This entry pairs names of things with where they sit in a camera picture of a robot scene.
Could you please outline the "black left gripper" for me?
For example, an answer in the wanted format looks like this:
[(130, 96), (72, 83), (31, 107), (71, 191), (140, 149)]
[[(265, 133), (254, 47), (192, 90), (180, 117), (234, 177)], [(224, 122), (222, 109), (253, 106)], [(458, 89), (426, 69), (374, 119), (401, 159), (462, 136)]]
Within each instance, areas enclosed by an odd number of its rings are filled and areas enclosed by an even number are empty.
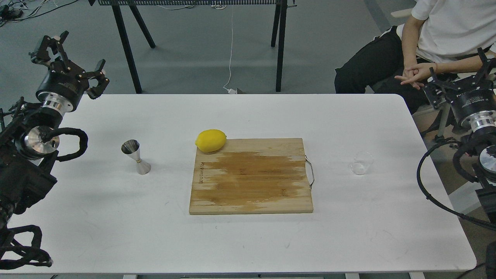
[[(62, 45), (68, 35), (68, 31), (62, 32), (59, 39), (45, 35), (39, 47), (29, 53), (32, 63), (44, 65), (50, 69), (36, 91), (36, 97), (42, 107), (53, 109), (58, 113), (75, 111), (84, 92), (92, 100), (101, 97), (110, 82), (104, 74), (105, 59), (97, 63), (94, 71), (82, 72), (79, 69), (70, 68), (69, 58)], [(48, 49), (52, 50), (53, 55), (60, 54), (64, 68), (62, 71), (51, 69), (54, 62), (51, 62)], [(97, 85), (90, 87), (89, 81), (92, 79), (97, 81)]]

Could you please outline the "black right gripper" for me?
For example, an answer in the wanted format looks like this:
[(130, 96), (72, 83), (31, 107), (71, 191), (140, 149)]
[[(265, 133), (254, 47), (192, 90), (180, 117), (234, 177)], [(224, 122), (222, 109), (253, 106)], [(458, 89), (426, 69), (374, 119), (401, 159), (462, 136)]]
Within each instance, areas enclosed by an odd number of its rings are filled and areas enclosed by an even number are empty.
[[(450, 101), (455, 125), (462, 129), (479, 130), (495, 129), (495, 68), (496, 58), (486, 54), (482, 48), (477, 49), (482, 67), (476, 72), (474, 79), (458, 79), (454, 81), (454, 90), (448, 90), (446, 100)], [(452, 81), (451, 74), (436, 75), (436, 81)], [(424, 94), (434, 110), (439, 110), (445, 103), (442, 90), (434, 83), (431, 76), (424, 83)]]

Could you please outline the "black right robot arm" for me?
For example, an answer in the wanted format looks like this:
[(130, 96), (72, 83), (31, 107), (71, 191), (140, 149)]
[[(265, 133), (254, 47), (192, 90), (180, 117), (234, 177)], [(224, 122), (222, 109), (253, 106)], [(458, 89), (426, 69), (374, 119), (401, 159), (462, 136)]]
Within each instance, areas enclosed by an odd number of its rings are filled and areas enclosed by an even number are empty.
[[(439, 79), (430, 68), (431, 80), (425, 85), (424, 92), (434, 109), (445, 106), (453, 113), (456, 126), (466, 129), (469, 134), (460, 141), (443, 138), (430, 148), (420, 159), (416, 176), (420, 190), (425, 197), (439, 208), (457, 217), (488, 230), (495, 230), (495, 77), (491, 71), (495, 68), (495, 58), (485, 54), (482, 48), (477, 50), (482, 62), (475, 74), (449, 81)], [(420, 171), (423, 162), (437, 148), (450, 145), (456, 149), (452, 165), (457, 173), (468, 182), (477, 183), (476, 200), (482, 206), (487, 220), (480, 220), (449, 209), (434, 198), (424, 187)]]

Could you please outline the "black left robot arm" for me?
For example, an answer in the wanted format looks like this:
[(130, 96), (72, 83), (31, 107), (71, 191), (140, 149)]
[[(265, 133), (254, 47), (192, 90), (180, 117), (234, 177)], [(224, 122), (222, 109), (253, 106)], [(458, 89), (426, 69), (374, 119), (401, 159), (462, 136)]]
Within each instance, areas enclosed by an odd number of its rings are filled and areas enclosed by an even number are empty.
[(65, 113), (77, 109), (83, 94), (91, 99), (102, 95), (109, 84), (104, 75), (105, 60), (94, 71), (85, 71), (69, 60), (60, 37), (44, 36), (30, 53), (34, 64), (48, 68), (36, 91), (38, 103), (20, 98), (6, 112), (1, 111), (0, 137), (0, 226), (1, 255), (10, 252), (18, 259), (1, 259), (2, 270), (24, 265), (51, 267), (50, 255), (41, 249), (38, 226), (8, 228), (14, 214), (45, 198), (57, 179), (51, 174), (56, 161), (81, 157), (88, 148), (88, 136), (81, 129), (60, 127)]

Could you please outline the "person's clasped hands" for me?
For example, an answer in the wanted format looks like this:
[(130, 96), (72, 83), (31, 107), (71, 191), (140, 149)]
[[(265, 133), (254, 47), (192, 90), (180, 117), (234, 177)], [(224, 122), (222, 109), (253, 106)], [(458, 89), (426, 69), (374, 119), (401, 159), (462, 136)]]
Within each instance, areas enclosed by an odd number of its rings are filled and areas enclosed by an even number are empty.
[(415, 90), (420, 90), (429, 77), (432, 77), (431, 68), (436, 73), (438, 64), (435, 62), (423, 62), (411, 65), (403, 70), (402, 75), (395, 76), (401, 85), (411, 85)]

